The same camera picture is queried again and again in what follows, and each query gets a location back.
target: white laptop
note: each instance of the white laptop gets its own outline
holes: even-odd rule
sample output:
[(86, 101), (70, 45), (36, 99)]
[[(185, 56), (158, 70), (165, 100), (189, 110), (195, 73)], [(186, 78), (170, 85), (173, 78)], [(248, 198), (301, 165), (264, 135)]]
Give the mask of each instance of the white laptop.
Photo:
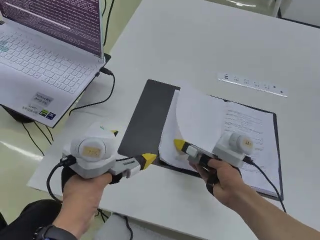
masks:
[(105, 64), (100, 0), (0, 0), (0, 105), (54, 127)]

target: black watch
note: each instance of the black watch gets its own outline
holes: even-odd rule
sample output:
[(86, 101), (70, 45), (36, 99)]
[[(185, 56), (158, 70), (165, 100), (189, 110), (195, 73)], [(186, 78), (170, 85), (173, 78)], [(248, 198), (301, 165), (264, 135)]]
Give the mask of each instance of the black watch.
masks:
[(33, 240), (77, 240), (70, 232), (54, 225), (40, 227), (33, 235)]

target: desk surface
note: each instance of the desk surface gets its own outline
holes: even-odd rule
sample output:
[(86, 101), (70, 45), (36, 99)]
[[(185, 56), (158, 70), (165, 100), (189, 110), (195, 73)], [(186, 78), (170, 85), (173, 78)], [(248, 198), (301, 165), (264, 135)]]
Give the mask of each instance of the desk surface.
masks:
[[(95, 121), (120, 130), (120, 143), (147, 79), (186, 81), (277, 114), (284, 204), (293, 217), (320, 230), (319, 40), (318, 29), (204, 0), (143, 0), (111, 52), (112, 98), (71, 115), (28, 185), (45, 191), (63, 144)], [(221, 72), (278, 84), (289, 97), (217, 81)], [(100, 76), (80, 104), (105, 98), (111, 85), (111, 77)], [(59, 174), (51, 185), (61, 194)], [(108, 186), (100, 207), (203, 239), (255, 239), (201, 179), (154, 165)]]

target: paper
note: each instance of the paper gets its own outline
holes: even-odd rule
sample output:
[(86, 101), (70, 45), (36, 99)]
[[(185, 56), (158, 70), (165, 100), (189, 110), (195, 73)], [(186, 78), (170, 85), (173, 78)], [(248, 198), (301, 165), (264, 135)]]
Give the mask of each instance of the paper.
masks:
[[(234, 102), (227, 102), (222, 131), (242, 133), (250, 137), (254, 146), (253, 153), (250, 156), (251, 159), (265, 172), (277, 189), (280, 189), (279, 159), (273, 114)], [(260, 192), (276, 193), (270, 183), (254, 166), (245, 163), (241, 173), (246, 184)]]
[(172, 102), (163, 126), (161, 141), (159, 144), (160, 159), (165, 163), (180, 169), (195, 170), (189, 165), (188, 156), (177, 151), (174, 139), (179, 135), (178, 123), (176, 118), (176, 107), (179, 91), (175, 91)]
[(182, 138), (199, 148), (212, 152), (221, 136), (225, 102), (205, 95), (190, 86), (181, 88), (176, 120)]

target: hand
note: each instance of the hand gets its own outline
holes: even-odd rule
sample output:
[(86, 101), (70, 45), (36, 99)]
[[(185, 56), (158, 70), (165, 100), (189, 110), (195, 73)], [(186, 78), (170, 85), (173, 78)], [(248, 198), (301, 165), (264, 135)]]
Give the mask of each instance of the hand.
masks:
[(110, 173), (92, 179), (71, 177), (64, 186), (62, 208), (53, 225), (80, 239), (88, 230), (103, 191), (111, 181)]
[[(191, 165), (198, 171), (203, 180), (207, 182), (209, 173), (199, 165)], [(232, 200), (239, 192), (251, 191), (241, 178), (237, 169), (233, 168), (230, 164), (211, 159), (208, 166), (216, 169), (219, 183), (213, 186), (213, 195), (216, 199), (228, 208), (232, 208)]]

